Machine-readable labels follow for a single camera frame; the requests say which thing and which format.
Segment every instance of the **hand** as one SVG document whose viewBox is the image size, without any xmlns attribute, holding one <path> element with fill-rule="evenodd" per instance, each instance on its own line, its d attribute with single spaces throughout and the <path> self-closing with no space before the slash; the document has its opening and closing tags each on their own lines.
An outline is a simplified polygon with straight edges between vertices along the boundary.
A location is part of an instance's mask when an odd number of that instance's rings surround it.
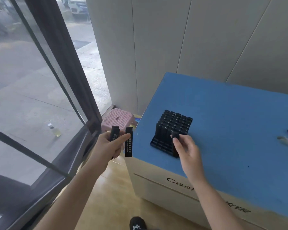
<svg viewBox="0 0 288 230">
<path fill-rule="evenodd" d="M 179 135 L 179 140 L 173 138 L 174 146 L 179 154 L 184 173 L 192 185 L 206 181 L 200 150 L 189 135 Z"/>
<path fill-rule="evenodd" d="M 99 135 L 91 156 L 86 163 L 96 170 L 99 176 L 106 170 L 111 158 L 119 156 L 124 147 L 123 143 L 131 137 L 130 133 L 125 134 L 125 131 L 120 131 L 120 136 L 110 142 L 110 133 L 108 131 Z"/>
</svg>

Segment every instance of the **gray wall panel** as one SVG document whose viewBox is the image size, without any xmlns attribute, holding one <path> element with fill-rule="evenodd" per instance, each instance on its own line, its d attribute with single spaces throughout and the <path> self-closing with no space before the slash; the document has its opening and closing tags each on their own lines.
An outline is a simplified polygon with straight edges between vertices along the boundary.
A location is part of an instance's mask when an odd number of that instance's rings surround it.
<svg viewBox="0 0 288 230">
<path fill-rule="evenodd" d="M 288 93 L 288 0 L 272 0 L 228 82 Z"/>
<path fill-rule="evenodd" d="M 139 114 L 165 72 L 177 71 L 190 2 L 132 0 Z"/>
<path fill-rule="evenodd" d="M 178 73 L 225 82 L 270 0 L 192 0 Z"/>
<path fill-rule="evenodd" d="M 86 0 L 112 103 L 138 113 L 132 0 Z"/>
</svg>

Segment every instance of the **black shoe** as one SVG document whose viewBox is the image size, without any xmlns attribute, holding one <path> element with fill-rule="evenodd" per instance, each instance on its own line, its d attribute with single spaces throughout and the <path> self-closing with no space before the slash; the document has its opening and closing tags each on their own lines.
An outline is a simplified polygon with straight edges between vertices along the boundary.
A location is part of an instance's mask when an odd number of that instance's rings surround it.
<svg viewBox="0 0 288 230">
<path fill-rule="evenodd" d="M 147 227 L 146 227 L 145 221 L 141 217 L 134 216 L 130 220 L 129 229 L 139 230 L 139 229 L 147 229 Z"/>
</svg>

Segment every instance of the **left arm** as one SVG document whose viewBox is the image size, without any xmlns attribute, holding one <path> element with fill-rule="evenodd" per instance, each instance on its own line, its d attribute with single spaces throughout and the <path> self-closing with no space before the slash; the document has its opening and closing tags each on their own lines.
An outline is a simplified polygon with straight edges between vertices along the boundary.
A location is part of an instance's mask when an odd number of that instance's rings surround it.
<svg viewBox="0 0 288 230">
<path fill-rule="evenodd" d="M 106 170 L 112 157 L 119 156 L 122 144 L 130 134 L 109 141 L 110 132 L 99 136 L 86 164 L 72 179 L 34 230 L 74 230 L 98 177 Z"/>
</svg>

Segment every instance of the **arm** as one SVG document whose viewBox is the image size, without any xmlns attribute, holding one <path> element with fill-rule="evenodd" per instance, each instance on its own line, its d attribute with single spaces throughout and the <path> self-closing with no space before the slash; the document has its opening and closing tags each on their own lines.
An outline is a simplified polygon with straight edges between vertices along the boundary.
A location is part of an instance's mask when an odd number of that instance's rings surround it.
<svg viewBox="0 0 288 230">
<path fill-rule="evenodd" d="M 40 220 L 35 230 L 74 230 L 97 178 L 106 170 L 108 162 L 118 157 L 122 144 L 130 134 L 109 142 L 110 132 L 101 134 L 86 164 L 72 179 L 65 191 Z"/>
<path fill-rule="evenodd" d="M 238 217 L 204 176 L 200 151 L 189 135 L 173 138 L 184 173 L 194 187 L 212 230 L 243 230 Z"/>
</svg>

